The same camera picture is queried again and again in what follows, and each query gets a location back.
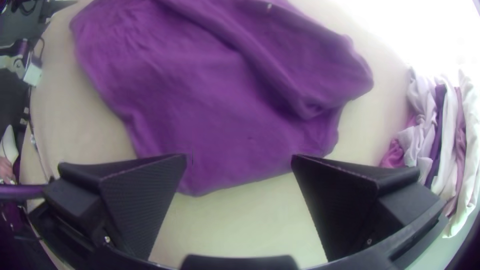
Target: beige table surface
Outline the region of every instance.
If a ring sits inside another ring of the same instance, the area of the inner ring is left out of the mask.
[[[27,134],[20,181],[45,183],[61,161],[79,164],[135,158],[122,123],[100,100],[74,58],[71,18],[91,0],[80,0],[52,20],[43,37],[43,78],[31,97],[31,116],[41,156]],[[339,142],[328,158],[378,164],[406,120],[407,66],[373,35],[327,0],[291,0],[332,30],[349,35],[370,65],[375,87],[349,103]],[[29,202],[29,210],[39,201]],[[188,254],[225,257],[291,255],[301,268],[327,262],[293,175],[219,190],[203,197],[177,193],[150,260],[179,267]],[[61,269],[57,258],[54,260]]]

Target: black cable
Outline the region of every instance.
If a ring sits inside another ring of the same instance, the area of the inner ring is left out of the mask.
[[[17,240],[32,241],[32,242],[37,242],[37,241],[43,241],[44,240],[42,237],[30,238],[30,237],[24,237],[24,236],[19,236],[19,235],[15,235],[13,238],[17,239]]]
[[[35,8],[37,7],[37,2],[38,1],[35,1],[35,4],[33,4],[33,7],[30,8],[29,10],[25,9],[24,3],[21,3],[18,6],[18,9],[20,9],[20,13],[22,13],[24,16],[29,16],[35,11]]]
[[[41,50],[40,50],[40,55],[38,56],[38,58],[40,60],[42,60],[42,56],[44,55],[44,49],[45,49],[45,39],[41,36],[36,36],[36,37],[33,37],[32,39],[30,39],[30,42],[32,43],[30,52],[32,52],[32,53],[35,52],[35,46],[34,46],[33,41],[32,41],[32,40],[35,40],[35,39],[38,39],[38,41],[41,41]]]

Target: cable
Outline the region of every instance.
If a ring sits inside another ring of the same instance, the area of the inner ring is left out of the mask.
[[[24,237],[24,236],[19,236],[19,235],[15,235],[13,238],[17,239],[17,240],[32,241],[32,242],[37,242],[37,241],[43,241],[44,240],[42,237],[30,238],[30,237]]]
[[[28,127],[30,129],[30,136],[33,136],[33,138],[35,138],[35,134],[34,134],[34,124],[32,123],[32,106],[30,105],[30,98],[32,96],[32,87],[30,86],[28,88],[28,107],[30,108],[29,110],[29,115],[28,115]],[[47,173],[45,171],[45,168],[44,168],[44,164],[42,162],[42,157],[40,156],[40,152],[39,152],[39,148],[38,148],[38,145],[37,145],[37,142],[35,141],[35,145],[33,145],[33,147],[35,148],[35,152],[36,154],[38,155],[38,161],[40,163],[40,168],[41,168],[41,171],[43,172],[43,176],[45,177],[45,180],[46,180],[46,183],[48,184],[50,182],[50,178],[52,177],[48,177],[47,176]]]
[[[42,56],[44,55],[44,49],[45,49],[45,39],[41,36],[35,36],[33,37],[32,39],[30,39],[31,41],[31,50],[30,52],[34,53],[35,51],[35,46],[33,46],[33,41],[32,40],[35,40],[35,39],[38,39],[38,41],[41,41],[41,50],[40,50],[40,55],[38,56],[38,58],[40,60],[42,60]]]
[[[33,4],[33,7],[30,8],[29,10],[25,9],[24,3],[21,3],[18,6],[18,9],[20,9],[20,13],[22,13],[24,16],[29,16],[35,11],[35,8],[37,7],[37,2],[38,1],[35,1],[35,4]]]

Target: purple cloth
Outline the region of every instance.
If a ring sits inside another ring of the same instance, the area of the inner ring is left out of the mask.
[[[194,196],[327,155],[373,87],[349,37],[285,1],[94,0],[70,28],[137,155],[189,154],[178,191]]]
[[[467,135],[465,133],[466,124],[462,93],[458,87],[455,87],[455,92],[458,100],[458,114],[456,115],[455,144],[453,145],[453,151],[456,157],[457,177],[455,184],[455,196],[448,200],[445,208],[443,209],[443,213],[449,218],[453,216],[457,210],[458,196],[464,181],[465,156],[467,154]]]
[[[405,128],[413,127],[417,124],[417,115],[411,113],[408,117]],[[405,167],[404,150],[400,146],[399,139],[393,138],[390,141],[388,151],[380,160],[380,167],[383,168],[402,168]]]
[[[432,182],[434,177],[439,174],[439,166],[440,166],[440,151],[442,149],[442,122],[443,122],[443,114],[444,114],[444,103],[445,103],[445,94],[447,93],[447,88],[444,84],[437,85],[435,87],[435,103],[437,108],[436,114],[436,131],[435,131],[435,138],[433,139],[433,144],[430,150],[430,158],[432,160],[430,172],[425,180],[425,187],[432,188]]]

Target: pile of clothes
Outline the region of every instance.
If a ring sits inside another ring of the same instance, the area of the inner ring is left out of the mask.
[[[447,201],[443,235],[455,236],[477,205],[480,187],[480,90],[464,70],[425,76],[411,71],[411,115],[381,167],[420,169],[421,184]]]

